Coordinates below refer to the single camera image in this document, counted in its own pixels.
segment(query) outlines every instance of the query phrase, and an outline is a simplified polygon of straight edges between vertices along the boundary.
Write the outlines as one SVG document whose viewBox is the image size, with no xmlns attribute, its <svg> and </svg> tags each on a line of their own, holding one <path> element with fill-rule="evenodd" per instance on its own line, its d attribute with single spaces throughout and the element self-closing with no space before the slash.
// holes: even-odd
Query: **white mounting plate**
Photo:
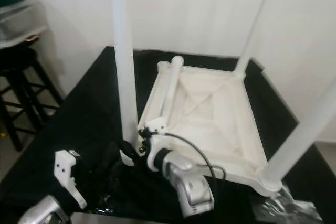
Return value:
<svg viewBox="0 0 336 224">
<path fill-rule="evenodd" d="M 170 66 L 168 62 L 158 63 L 159 73 L 139 129 L 160 116 Z M 267 166 L 267 160 L 241 74 L 183 66 L 167 131 L 196 144 L 212 164 L 226 169 L 227 180 L 249 185 L 264 196 L 277 191 L 266 188 L 258 179 L 258 172 Z M 175 150 L 204 164 L 199 154 L 185 143 L 173 139 L 171 143 Z M 222 174 L 218 171 L 216 176 L 221 178 Z"/>
</svg>

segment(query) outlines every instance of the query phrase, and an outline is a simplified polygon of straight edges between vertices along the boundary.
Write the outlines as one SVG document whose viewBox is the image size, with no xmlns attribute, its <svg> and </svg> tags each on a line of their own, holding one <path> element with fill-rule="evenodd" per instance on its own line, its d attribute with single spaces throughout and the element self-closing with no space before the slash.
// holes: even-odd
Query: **stool leg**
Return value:
<svg viewBox="0 0 336 224">
<path fill-rule="evenodd" d="M 29 85 L 27 78 L 25 77 L 25 75 L 22 72 L 18 72 L 17 73 L 23 87 L 25 88 L 28 97 L 31 99 L 31 102 L 33 103 L 34 107 L 36 108 L 38 114 L 40 115 L 41 119 L 46 122 L 48 121 L 49 117 L 46 114 L 46 112 L 44 111 L 43 107 L 41 106 L 41 103 L 38 101 L 32 87 Z"/>
<path fill-rule="evenodd" d="M 12 119 L 10 117 L 10 114 L 9 112 L 7 111 L 7 108 L 6 108 L 6 105 L 4 103 L 4 100 L 2 98 L 2 96 L 0 95 L 0 114 L 1 114 L 1 117 L 4 121 L 4 124 L 7 128 L 7 131 L 8 131 L 8 134 L 10 136 L 10 139 L 12 140 L 12 143 L 15 147 L 15 149 L 19 152 L 22 150 L 23 146 L 22 146 L 22 143 L 16 133 L 16 130 L 14 128 L 14 125 L 13 125 L 13 122 L 12 122 Z"/>
<path fill-rule="evenodd" d="M 7 76 L 7 80 L 9 82 L 10 86 L 12 86 L 12 89 L 13 89 L 16 97 L 18 98 L 19 102 L 21 103 L 24 110 L 26 111 L 26 114 L 27 114 L 31 124 L 33 125 L 34 129 L 36 131 L 38 131 L 42 128 L 40 120 L 39 120 L 38 116 L 35 114 L 32 106 L 30 105 L 29 98 L 28 98 L 27 94 L 24 92 L 23 87 L 20 83 L 20 80 L 17 79 L 15 74 L 16 73 L 14 73 L 14 75 Z"/>
<path fill-rule="evenodd" d="M 56 88 L 54 87 L 49 77 L 44 72 L 42 66 L 37 60 L 34 61 L 33 68 L 35 69 L 38 76 L 41 78 L 41 81 L 44 83 L 44 85 L 46 85 L 47 89 L 50 91 L 52 97 L 55 99 L 58 105 L 61 105 L 61 103 L 63 102 L 62 97 L 59 95 L 58 91 L 56 90 Z"/>
</svg>

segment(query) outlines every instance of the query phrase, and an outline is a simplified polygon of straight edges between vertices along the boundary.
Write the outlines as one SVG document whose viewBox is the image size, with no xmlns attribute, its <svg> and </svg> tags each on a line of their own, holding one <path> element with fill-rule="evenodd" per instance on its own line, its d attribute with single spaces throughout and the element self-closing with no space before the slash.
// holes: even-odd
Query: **clear plastic container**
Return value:
<svg viewBox="0 0 336 224">
<path fill-rule="evenodd" d="M 0 48 L 11 47 L 46 29 L 39 18 L 37 2 L 24 0 L 0 8 Z"/>
</svg>

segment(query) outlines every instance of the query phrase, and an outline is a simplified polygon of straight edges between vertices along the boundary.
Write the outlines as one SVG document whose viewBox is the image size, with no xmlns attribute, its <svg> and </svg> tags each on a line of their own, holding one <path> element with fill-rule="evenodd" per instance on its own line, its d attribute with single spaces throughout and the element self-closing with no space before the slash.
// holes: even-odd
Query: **black table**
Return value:
<svg viewBox="0 0 336 224">
<path fill-rule="evenodd" d="M 156 63 L 170 61 L 175 55 L 154 50 L 134 52 L 139 117 L 156 78 Z M 237 62 L 235 58 L 181 55 L 187 66 L 232 71 Z M 297 121 L 263 76 L 262 68 L 253 61 L 247 67 L 244 83 L 270 159 Z M 117 90 L 114 49 L 106 47 L 0 184 L 2 209 L 26 209 L 46 194 L 64 193 L 52 174 L 57 150 L 75 149 L 89 168 L 99 163 L 107 145 L 121 139 Z M 125 197 L 122 201 L 110 201 L 115 215 L 181 222 L 175 192 L 164 180 L 143 167 L 126 168 L 120 180 L 123 183 L 118 191 Z M 325 223 L 336 223 L 336 177 L 315 146 L 289 172 L 285 182 L 295 199 L 312 201 Z M 215 222 L 256 223 L 251 195 L 256 195 L 251 188 L 226 182 Z M 205 215 L 192 222 L 210 223 L 207 218 Z"/>
</svg>

